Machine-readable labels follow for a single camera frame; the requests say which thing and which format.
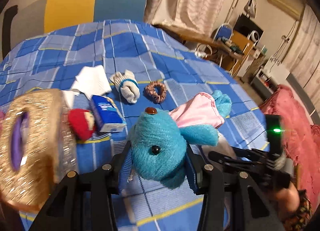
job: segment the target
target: red knitted toy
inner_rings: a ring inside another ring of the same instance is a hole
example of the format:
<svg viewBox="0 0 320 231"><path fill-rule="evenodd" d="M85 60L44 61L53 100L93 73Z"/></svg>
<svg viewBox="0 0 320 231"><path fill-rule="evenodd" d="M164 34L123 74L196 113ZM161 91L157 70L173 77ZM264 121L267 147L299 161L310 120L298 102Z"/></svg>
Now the red knitted toy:
<svg viewBox="0 0 320 231"><path fill-rule="evenodd" d="M94 117L90 110L72 109L68 113L70 127L82 141L88 140L95 131Z"/></svg>

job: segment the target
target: white tissue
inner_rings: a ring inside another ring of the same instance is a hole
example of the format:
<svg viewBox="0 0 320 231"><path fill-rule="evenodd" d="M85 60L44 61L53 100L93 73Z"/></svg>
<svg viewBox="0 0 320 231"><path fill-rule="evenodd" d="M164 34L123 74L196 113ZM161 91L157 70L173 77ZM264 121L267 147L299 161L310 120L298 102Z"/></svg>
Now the white tissue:
<svg viewBox="0 0 320 231"><path fill-rule="evenodd" d="M106 73L102 65L83 67L71 86L75 94L80 92L90 100L93 95L101 96L111 92Z"/></svg>
<svg viewBox="0 0 320 231"><path fill-rule="evenodd" d="M71 90L63 90L64 100L66 101L66 105L69 109L73 107L73 100L75 99L75 93Z"/></svg>

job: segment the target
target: black device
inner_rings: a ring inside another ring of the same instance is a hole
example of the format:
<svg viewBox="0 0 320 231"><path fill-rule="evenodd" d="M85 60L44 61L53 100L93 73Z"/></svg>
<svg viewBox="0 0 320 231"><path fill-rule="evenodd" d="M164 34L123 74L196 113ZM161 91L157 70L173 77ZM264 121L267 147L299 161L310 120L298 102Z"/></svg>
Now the black device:
<svg viewBox="0 0 320 231"><path fill-rule="evenodd" d="M261 36L263 34L263 30L259 26L257 26L257 24L255 24L250 18L246 17L246 15L244 14L241 14L238 17L238 20L236 21L236 24L233 27L233 30L241 33L245 37L248 37L248 35L251 34L252 31L257 31L259 34L259 39L261 39Z"/></svg>
<svg viewBox="0 0 320 231"><path fill-rule="evenodd" d="M274 151L281 152L281 132L274 131L280 125L279 117L272 117L266 122L267 132L276 134L271 138L273 143L270 143L270 146L275 146L270 149L273 152L234 148L238 156L247 157L250 162L210 152L209 158L222 164L223 172L205 162L187 145L185 168L189 186L195 194L204 195L197 231L223 230L225 193L230 193L232 197L231 231L284 231L275 210L260 189L274 183L286 186L290 182L287 173L274 167L274 157L280 157ZM91 230L117 231L111 195L119 194L127 183L131 165L131 143L127 141L123 152L116 154L110 164L81 175L69 172L57 185L29 230L84 230L84 192L91 191Z"/></svg>

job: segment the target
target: tissue pack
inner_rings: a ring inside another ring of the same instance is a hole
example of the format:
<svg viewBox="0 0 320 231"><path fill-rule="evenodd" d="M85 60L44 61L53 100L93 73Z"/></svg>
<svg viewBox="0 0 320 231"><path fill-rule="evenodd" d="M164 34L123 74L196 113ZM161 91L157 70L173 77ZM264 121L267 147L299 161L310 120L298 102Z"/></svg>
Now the tissue pack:
<svg viewBox="0 0 320 231"><path fill-rule="evenodd" d="M90 107L100 132L121 132L126 126L124 118L110 97L93 95Z"/></svg>

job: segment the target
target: pink cloth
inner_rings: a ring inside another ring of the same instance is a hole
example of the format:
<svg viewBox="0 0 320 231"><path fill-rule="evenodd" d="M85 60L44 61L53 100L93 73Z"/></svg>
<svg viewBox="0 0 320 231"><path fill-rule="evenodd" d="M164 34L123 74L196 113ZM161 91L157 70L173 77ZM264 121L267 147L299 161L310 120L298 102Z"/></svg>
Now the pink cloth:
<svg viewBox="0 0 320 231"><path fill-rule="evenodd" d="M264 114L278 114L285 129L283 145L287 155L301 165L300 186L306 189L308 198L316 208L320 192L320 152L314 142L310 123L301 104L294 99L289 87L279 89L260 109Z"/></svg>
<svg viewBox="0 0 320 231"><path fill-rule="evenodd" d="M169 115L175 120L178 127L211 124L214 128L218 128L224 123L214 98L205 92L196 94L188 102L169 112Z"/></svg>

